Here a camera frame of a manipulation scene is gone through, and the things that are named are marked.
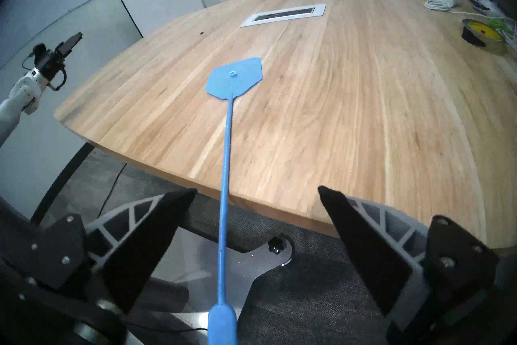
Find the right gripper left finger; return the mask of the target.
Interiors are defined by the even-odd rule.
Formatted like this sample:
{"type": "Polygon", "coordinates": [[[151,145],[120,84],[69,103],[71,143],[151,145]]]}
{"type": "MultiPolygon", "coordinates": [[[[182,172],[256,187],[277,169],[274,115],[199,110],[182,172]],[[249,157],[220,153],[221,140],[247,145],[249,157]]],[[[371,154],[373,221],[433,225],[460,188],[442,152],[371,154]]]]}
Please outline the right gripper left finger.
{"type": "Polygon", "coordinates": [[[51,226],[14,237],[14,267],[49,290],[137,308],[179,312],[185,285],[152,274],[197,195],[182,189],[132,202],[84,226],[68,214],[51,226]]]}

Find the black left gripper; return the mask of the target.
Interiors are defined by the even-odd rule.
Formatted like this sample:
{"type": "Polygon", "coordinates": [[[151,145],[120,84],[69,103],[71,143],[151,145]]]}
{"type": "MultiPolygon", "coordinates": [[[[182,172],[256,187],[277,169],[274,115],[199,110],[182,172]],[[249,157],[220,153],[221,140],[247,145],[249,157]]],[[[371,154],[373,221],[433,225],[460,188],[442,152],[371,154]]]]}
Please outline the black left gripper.
{"type": "Polygon", "coordinates": [[[59,71],[61,71],[64,76],[62,84],[66,83],[67,74],[64,59],[72,52],[72,49],[79,43],[82,37],[83,34],[78,32],[66,41],[61,42],[54,51],[34,50],[34,65],[49,83],[59,71]]]}

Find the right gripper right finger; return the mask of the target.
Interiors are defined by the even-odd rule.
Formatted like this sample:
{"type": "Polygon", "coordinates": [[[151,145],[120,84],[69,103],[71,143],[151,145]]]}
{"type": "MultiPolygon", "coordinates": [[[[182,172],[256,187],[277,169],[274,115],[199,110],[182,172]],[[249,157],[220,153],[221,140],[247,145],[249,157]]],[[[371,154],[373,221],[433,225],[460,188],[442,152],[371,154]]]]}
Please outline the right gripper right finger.
{"type": "Polygon", "coordinates": [[[494,287],[498,255],[450,217],[427,227],[386,205],[318,193],[388,331],[453,326],[494,287]]]}

